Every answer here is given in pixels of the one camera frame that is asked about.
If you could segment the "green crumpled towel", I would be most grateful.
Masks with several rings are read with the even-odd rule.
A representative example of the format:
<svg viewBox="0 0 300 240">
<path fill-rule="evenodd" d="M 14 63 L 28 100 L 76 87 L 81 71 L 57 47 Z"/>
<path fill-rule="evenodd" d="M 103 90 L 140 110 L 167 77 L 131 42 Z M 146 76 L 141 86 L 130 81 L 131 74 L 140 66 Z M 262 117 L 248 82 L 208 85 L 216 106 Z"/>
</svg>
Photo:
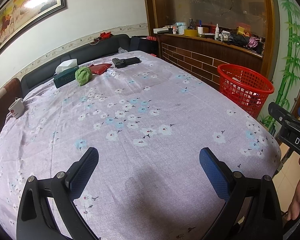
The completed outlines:
<svg viewBox="0 0 300 240">
<path fill-rule="evenodd" d="M 80 67 L 75 72 L 75 79 L 80 86 L 87 84 L 92 78 L 92 72 L 89 67 Z"/>
</svg>

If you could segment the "red plastic mesh basket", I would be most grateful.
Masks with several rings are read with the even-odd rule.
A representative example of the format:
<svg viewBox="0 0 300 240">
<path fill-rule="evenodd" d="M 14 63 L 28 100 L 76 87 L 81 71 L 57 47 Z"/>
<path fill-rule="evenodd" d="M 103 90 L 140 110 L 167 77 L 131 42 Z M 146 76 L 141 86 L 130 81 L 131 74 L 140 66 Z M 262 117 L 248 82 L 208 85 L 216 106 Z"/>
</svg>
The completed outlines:
<svg viewBox="0 0 300 240">
<path fill-rule="evenodd" d="M 274 93 L 273 84 L 263 75 L 235 64 L 220 64 L 219 91 L 253 118 L 257 118 L 268 96 Z"/>
</svg>

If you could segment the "red cloth on sofa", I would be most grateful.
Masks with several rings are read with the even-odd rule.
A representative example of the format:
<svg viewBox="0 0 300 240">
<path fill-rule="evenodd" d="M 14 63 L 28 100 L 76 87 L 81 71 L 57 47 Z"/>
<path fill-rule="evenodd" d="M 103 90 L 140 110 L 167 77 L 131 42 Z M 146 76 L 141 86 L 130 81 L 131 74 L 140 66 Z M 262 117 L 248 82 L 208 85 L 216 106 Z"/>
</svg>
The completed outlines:
<svg viewBox="0 0 300 240">
<path fill-rule="evenodd" d="M 108 39 L 108 38 L 110 38 L 110 37 L 112 37 L 112 33 L 109 31 L 109 32 L 103 32 L 103 33 L 100 33 L 98 39 L 99 39 L 100 41 L 102 41 L 102 40 L 106 40 L 106 39 Z"/>
</svg>

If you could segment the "dark green tissue box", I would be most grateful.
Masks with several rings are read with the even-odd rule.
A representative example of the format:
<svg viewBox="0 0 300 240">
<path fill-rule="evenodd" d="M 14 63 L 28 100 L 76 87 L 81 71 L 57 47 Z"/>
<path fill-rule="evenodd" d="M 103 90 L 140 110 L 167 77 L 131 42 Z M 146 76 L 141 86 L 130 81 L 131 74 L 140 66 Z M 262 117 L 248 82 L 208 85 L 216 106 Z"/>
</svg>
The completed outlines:
<svg viewBox="0 0 300 240">
<path fill-rule="evenodd" d="M 56 88 L 60 88 L 75 79 L 75 72 L 78 70 L 77 59 L 63 61 L 56 68 L 53 82 Z"/>
</svg>

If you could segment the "wooden brick-pattern cabinet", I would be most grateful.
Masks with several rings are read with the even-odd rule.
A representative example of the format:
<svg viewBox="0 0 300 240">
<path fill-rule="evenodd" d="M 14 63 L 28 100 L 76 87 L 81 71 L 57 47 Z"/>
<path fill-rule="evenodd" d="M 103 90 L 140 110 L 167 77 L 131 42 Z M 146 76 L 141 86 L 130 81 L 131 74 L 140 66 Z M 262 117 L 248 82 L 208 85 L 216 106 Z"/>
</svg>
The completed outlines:
<svg viewBox="0 0 300 240">
<path fill-rule="evenodd" d="M 209 38 L 158 34 L 160 57 L 219 90 L 221 64 L 235 64 L 260 72 L 262 56 Z"/>
</svg>

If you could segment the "yellow tape roll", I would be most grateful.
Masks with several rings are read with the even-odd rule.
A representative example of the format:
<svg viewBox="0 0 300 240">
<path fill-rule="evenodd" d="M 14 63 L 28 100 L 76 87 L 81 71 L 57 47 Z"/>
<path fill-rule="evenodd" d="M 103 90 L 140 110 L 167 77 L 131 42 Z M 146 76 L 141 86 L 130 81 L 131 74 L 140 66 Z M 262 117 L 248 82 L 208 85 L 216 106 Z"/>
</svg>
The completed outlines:
<svg viewBox="0 0 300 240">
<path fill-rule="evenodd" d="M 184 30 L 184 36 L 197 37 L 198 36 L 198 30 L 196 30 L 196 29 L 185 29 Z"/>
</svg>

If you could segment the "white spray bottle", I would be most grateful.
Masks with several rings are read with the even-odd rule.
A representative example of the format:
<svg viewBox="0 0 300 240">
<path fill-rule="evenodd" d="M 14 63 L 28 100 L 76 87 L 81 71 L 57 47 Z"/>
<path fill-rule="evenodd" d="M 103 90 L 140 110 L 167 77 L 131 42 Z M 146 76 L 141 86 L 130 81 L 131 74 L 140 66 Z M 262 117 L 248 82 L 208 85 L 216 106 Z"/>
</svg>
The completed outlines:
<svg viewBox="0 0 300 240">
<path fill-rule="evenodd" d="M 218 24 L 216 24 L 216 28 L 215 28 L 215 40 L 219 39 L 219 26 Z"/>
</svg>

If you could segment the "floral purple tablecloth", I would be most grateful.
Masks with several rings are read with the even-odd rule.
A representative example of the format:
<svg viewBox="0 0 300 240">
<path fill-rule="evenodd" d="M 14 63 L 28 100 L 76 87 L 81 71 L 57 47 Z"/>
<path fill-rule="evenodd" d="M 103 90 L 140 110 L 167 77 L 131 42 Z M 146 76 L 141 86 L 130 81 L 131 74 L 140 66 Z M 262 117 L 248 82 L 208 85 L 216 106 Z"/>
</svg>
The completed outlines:
<svg viewBox="0 0 300 240">
<path fill-rule="evenodd" d="M 47 81 L 7 119 L 0 224 L 12 238 L 27 178 L 51 178 L 90 147 L 100 160 L 75 204 L 102 239 L 200 239 L 223 206 L 199 163 L 204 147 L 247 177 L 274 174 L 280 148 L 248 113 L 159 58 L 123 57 L 140 63 L 84 86 Z"/>
</svg>

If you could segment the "black leather sofa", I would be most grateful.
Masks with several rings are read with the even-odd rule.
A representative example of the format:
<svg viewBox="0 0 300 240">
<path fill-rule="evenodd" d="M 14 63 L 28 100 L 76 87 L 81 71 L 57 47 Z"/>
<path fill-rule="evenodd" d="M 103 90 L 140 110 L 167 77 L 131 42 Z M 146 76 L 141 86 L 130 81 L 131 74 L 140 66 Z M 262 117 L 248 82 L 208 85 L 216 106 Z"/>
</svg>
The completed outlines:
<svg viewBox="0 0 300 240">
<path fill-rule="evenodd" d="M 140 50 L 157 55 L 158 42 L 157 40 L 148 40 L 144 36 L 129 37 L 127 34 L 119 34 L 95 45 L 85 44 L 50 60 L 22 77 L 20 82 L 22 96 L 26 96 L 31 90 L 51 79 L 57 66 L 66 60 L 76 59 L 77 64 L 81 65 L 95 59 L 115 55 L 119 52 L 119 48 L 127 51 Z"/>
</svg>

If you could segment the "red flat pouch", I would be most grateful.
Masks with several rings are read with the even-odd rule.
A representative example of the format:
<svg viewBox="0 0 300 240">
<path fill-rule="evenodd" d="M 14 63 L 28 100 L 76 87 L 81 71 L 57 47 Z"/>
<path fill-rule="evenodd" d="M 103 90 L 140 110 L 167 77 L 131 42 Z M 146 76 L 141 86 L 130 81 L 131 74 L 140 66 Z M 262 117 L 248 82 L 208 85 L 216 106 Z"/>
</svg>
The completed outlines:
<svg viewBox="0 0 300 240">
<path fill-rule="evenodd" d="M 91 73 L 94 75 L 102 75 L 111 66 L 112 66 L 112 64 L 109 64 L 109 63 L 92 64 L 89 66 L 89 69 L 90 69 Z"/>
</svg>

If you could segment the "framed horse painting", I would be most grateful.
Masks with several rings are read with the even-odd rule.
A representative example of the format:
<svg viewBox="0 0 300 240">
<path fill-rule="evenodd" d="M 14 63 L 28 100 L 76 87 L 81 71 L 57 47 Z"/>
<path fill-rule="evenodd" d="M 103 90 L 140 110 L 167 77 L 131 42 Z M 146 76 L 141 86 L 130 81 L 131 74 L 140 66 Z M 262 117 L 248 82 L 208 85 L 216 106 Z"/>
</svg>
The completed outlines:
<svg viewBox="0 0 300 240">
<path fill-rule="evenodd" d="M 0 53 L 18 35 L 65 7 L 65 0 L 7 0 L 0 8 Z"/>
</svg>

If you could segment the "white ceramic mug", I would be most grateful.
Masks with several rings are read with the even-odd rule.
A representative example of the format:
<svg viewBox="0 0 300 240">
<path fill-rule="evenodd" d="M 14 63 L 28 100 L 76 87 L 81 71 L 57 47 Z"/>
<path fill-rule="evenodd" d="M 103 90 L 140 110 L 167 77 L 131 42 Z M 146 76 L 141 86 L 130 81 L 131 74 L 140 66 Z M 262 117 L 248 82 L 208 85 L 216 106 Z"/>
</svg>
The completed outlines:
<svg viewBox="0 0 300 240">
<path fill-rule="evenodd" d="M 10 105 L 8 110 L 14 118 L 18 119 L 19 117 L 21 117 L 25 111 L 23 99 L 16 98 L 15 101 Z"/>
</svg>

